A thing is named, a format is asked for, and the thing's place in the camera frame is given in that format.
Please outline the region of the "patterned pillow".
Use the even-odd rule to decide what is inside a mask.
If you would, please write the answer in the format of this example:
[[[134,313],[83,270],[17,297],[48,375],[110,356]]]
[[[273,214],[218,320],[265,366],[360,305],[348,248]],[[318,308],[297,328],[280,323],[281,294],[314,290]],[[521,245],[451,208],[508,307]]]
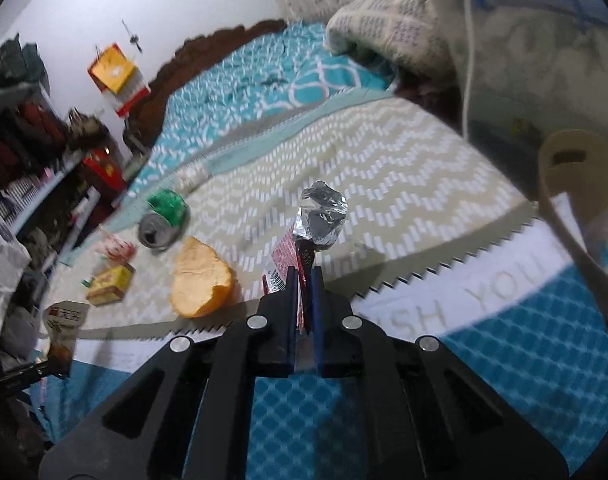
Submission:
[[[455,76],[431,0],[355,0],[328,21],[326,46],[335,55],[371,51],[433,81]]]

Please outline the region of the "cluttered shelf unit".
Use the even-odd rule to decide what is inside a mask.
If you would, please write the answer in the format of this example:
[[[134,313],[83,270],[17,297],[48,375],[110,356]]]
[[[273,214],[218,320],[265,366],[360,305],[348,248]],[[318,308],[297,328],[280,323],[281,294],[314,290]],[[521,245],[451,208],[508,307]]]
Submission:
[[[80,172],[95,148],[121,168],[120,151],[97,116],[76,107],[57,113],[36,44],[0,42],[0,215],[30,254],[30,270],[60,252],[76,207],[96,190]]]

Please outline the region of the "dark wooden headboard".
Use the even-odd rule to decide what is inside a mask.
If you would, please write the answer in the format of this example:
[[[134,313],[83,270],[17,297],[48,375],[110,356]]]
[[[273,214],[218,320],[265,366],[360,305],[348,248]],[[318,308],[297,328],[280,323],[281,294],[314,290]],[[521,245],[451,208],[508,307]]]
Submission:
[[[152,148],[162,131],[172,93],[250,41],[286,28],[283,20],[265,20],[251,27],[222,28],[212,35],[187,39],[149,82],[150,93],[130,109],[123,132],[126,146],[132,152]]]

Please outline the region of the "red white wrapper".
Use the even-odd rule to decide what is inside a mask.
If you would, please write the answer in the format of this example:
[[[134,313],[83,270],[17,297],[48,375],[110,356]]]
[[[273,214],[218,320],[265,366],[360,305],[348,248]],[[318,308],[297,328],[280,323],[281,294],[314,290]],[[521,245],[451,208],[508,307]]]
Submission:
[[[130,259],[136,254],[136,246],[128,240],[110,234],[103,237],[97,252],[110,263],[120,266],[129,263]]]

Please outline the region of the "white drink carton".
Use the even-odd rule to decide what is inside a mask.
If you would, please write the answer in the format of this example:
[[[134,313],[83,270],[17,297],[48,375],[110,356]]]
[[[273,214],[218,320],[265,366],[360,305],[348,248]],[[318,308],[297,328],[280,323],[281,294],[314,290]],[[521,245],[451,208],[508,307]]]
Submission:
[[[77,338],[89,309],[87,302],[64,300],[45,310],[42,322],[49,338],[47,360],[54,374],[69,376]]]

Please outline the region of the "red box on shelf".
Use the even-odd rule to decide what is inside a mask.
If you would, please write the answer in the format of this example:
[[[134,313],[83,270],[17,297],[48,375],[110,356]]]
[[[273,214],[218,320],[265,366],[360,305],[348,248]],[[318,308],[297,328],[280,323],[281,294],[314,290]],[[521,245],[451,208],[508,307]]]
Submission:
[[[80,164],[80,172],[102,196],[111,200],[126,189],[121,168],[105,150],[90,150]]]

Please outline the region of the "red silver foil wrapper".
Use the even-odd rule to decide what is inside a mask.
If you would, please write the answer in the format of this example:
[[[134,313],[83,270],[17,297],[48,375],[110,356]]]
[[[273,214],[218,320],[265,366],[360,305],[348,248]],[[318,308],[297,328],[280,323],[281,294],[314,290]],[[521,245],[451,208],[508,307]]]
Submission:
[[[286,234],[272,248],[262,276],[263,292],[278,292],[287,284],[288,269],[298,272],[298,331],[310,329],[307,313],[307,281],[316,254],[329,249],[339,238],[347,216],[346,198],[321,180],[306,188],[298,212]]]

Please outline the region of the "green crushed soda can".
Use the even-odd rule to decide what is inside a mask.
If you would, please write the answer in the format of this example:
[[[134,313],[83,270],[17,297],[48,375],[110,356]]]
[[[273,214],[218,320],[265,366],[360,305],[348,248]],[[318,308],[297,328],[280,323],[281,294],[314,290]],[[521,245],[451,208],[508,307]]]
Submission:
[[[144,247],[162,252],[184,232],[190,208],[182,196],[167,188],[150,195],[147,205],[138,224],[138,240]]]

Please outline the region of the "yellow cardboard box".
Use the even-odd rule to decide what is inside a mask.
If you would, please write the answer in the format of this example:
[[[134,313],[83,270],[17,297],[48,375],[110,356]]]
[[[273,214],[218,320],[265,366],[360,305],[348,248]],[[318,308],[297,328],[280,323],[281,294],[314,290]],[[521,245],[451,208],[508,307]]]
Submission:
[[[130,264],[114,266],[98,274],[88,288],[86,300],[93,306],[104,306],[121,301],[134,274],[135,269]]]

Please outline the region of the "beige trash bin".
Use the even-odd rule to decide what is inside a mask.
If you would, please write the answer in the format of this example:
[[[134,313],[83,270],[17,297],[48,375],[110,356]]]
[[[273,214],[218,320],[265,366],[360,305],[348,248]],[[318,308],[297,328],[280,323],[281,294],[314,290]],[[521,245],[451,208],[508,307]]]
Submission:
[[[539,212],[608,314],[608,139],[551,134],[538,152]]]

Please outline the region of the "orange peel piece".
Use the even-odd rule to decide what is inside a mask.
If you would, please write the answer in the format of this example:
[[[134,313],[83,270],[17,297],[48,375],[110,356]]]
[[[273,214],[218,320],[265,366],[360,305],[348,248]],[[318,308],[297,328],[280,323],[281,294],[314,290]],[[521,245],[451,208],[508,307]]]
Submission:
[[[176,259],[170,302],[184,318],[204,318],[223,307],[234,288],[228,264],[215,250],[190,236]]]

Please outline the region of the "green white snack wrapper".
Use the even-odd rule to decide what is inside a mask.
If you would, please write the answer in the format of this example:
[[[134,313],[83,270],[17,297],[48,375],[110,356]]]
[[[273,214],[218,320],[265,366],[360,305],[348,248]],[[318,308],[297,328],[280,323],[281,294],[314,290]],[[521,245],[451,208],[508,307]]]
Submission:
[[[86,280],[82,281],[82,285],[86,288],[91,288],[92,286],[94,286],[96,281],[96,278],[94,276],[92,276],[91,278],[86,278]]]

